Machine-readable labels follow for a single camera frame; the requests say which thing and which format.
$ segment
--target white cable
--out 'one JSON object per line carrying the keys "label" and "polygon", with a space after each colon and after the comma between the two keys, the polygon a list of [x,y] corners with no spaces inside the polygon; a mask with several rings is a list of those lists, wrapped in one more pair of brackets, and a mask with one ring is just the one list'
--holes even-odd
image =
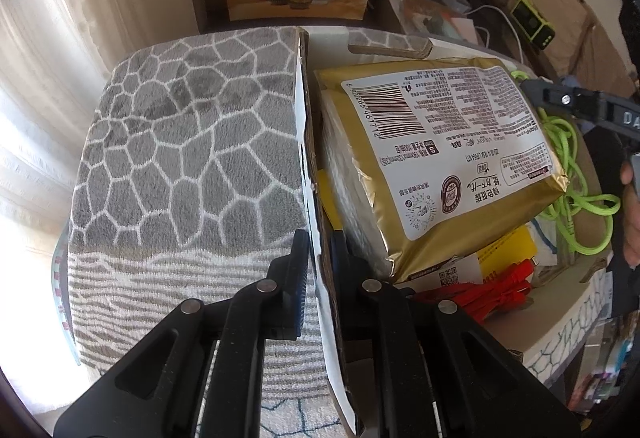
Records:
{"label": "white cable", "polygon": [[520,38],[518,37],[518,33],[516,32],[516,29],[513,27],[513,24],[511,24],[511,21],[509,21],[509,18],[503,11],[501,11],[497,6],[493,6],[491,4],[483,4],[478,8],[474,8],[471,12],[467,12],[466,15],[472,14],[473,12],[477,12],[478,10],[481,10],[483,8],[493,8],[494,10],[497,10],[498,12],[500,12],[504,20],[509,25],[509,28],[511,28],[511,31],[513,32],[513,36],[516,38],[516,42],[518,43],[518,51],[520,52],[520,62],[524,64],[524,55],[522,54],[522,45],[520,44]]}
{"label": "white cable", "polygon": [[484,26],[476,26],[476,30],[481,30],[486,34],[486,41],[484,42],[484,47],[489,47],[489,39],[491,39],[491,34]]}

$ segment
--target red ribbon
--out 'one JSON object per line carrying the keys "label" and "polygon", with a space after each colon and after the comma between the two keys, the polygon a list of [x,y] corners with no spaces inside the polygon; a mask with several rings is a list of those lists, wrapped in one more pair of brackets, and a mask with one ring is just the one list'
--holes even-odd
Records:
{"label": "red ribbon", "polygon": [[533,274],[533,263],[525,259],[512,264],[495,279],[484,284],[461,283],[417,293],[414,299],[437,302],[451,299],[476,322],[481,323],[494,310],[507,312],[522,306],[531,291],[527,277]]}

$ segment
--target neon green rope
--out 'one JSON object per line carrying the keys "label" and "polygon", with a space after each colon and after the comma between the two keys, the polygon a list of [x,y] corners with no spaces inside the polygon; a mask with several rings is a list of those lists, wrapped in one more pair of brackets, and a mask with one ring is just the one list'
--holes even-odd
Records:
{"label": "neon green rope", "polygon": [[[564,118],[548,116],[542,108],[538,108],[538,113],[542,120],[542,127],[570,180],[566,193],[541,212],[540,216],[556,222],[558,231],[565,238],[572,252],[587,256],[598,254],[607,248],[609,241],[611,241],[613,215],[620,210],[620,198],[613,194],[586,195],[588,192],[587,180],[575,161],[578,154],[578,139],[574,126]],[[574,187],[576,181],[579,184],[578,189]],[[602,202],[608,202],[612,206],[603,206]],[[597,246],[583,246],[575,239],[574,216],[583,209],[597,216],[604,216],[606,234],[603,241]]]}

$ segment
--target metal screw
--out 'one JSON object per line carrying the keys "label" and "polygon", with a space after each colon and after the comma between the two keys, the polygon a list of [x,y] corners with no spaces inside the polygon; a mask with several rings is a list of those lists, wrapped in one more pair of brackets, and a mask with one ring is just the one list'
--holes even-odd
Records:
{"label": "metal screw", "polygon": [[278,287],[278,284],[273,279],[261,279],[255,287],[260,292],[268,293],[273,292]]}
{"label": "metal screw", "polygon": [[379,292],[382,288],[382,283],[377,279],[365,279],[362,282],[362,287],[365,292]]}
{"label": "metal screw", "polygon": [[451,315],[458,311],[458,305],[449,299],[443,299],[438,303],[438,310],[447,315]]}
{"label": "metal screw", "polygon": [[191,314],[196,313],[200,309],[200,301],[197,299],[187,299],[186,301],[182,301],[180,305],[180,311],[182,313]]}

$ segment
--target beige curtain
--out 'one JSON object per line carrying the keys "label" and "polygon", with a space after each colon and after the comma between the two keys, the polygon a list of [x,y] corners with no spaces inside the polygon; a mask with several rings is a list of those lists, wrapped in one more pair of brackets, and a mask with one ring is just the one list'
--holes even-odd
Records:
{"label": "beige curtain", "polygon": [[126,54],[197,33],[192,0],[0,0],[0,367],[32,412],[87,387],[50,261],[103,85]]}

